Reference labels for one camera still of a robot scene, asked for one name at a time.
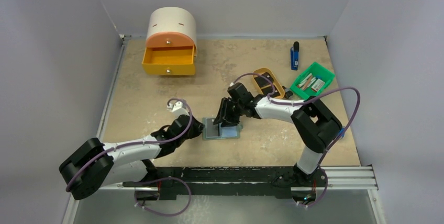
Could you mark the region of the green card holder wallet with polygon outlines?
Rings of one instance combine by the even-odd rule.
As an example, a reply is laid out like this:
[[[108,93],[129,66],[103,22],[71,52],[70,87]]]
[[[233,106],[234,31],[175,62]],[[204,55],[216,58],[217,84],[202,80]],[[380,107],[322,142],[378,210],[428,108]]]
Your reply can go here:
[[[240,138],[243,125],[222,127],[221,124],[214,125],[214,118],[203,118],[204,130],[203,140],[222,140]]]

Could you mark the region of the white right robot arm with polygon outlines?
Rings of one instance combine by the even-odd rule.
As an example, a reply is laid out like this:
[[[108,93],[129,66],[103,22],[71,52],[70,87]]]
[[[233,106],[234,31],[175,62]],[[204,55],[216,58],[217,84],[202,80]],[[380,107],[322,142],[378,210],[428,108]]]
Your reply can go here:
[[[229,97],[221,99],[214,124],[236,126],[242,116],[292,123],[305,145],[295,164],[294,179],[302,186],[312,182],[321,158],[342,130],[342,123],[330,109],[316,97],[282,100],[263,94],[253,96],[241,83],[233,84],[227,92]]]

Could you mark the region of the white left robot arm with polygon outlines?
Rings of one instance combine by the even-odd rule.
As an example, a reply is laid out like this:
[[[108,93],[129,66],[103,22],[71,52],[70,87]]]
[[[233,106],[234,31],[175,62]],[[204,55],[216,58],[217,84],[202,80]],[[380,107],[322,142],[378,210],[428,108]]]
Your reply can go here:
[[[142,139],[121,143],[88,139],[59,166],[65,190],[80,200],[109,184],[138,182],[149,187],[156,181],[151,161],[173,153],[203,130],[204,124],[195,117],[180,115]]]

